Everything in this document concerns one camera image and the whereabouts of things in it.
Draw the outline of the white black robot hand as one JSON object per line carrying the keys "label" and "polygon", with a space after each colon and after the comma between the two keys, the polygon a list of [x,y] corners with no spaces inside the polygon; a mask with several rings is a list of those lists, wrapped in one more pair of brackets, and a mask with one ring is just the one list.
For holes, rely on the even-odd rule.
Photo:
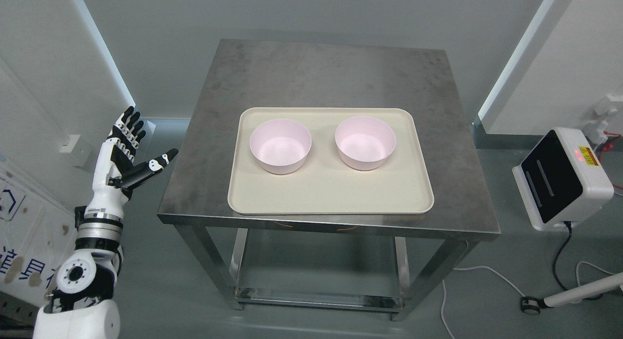
{"label": "white black robot hand", "polygon": [[128,107],[102,142],[92,181],[95,197],[107,201],[117,198],[122,202],[129,201],[136,188],[161,173],[178,155],[178,149],[172,148],[158,157],[136,164],[136,152],[146,135],[140,117],[141,113],[134,106]]}

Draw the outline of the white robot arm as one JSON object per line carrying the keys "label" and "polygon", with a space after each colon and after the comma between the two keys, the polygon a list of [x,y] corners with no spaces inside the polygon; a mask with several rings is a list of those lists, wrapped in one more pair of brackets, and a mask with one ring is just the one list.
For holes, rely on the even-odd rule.
{"label": "white robot arm", "polygon": [[75,250],[55,272],[56,286],[37,314],[36,339],[117,339],[120,313],[113,300],[118,279],[123,204],[118,189],[98,187],[76,210]]}

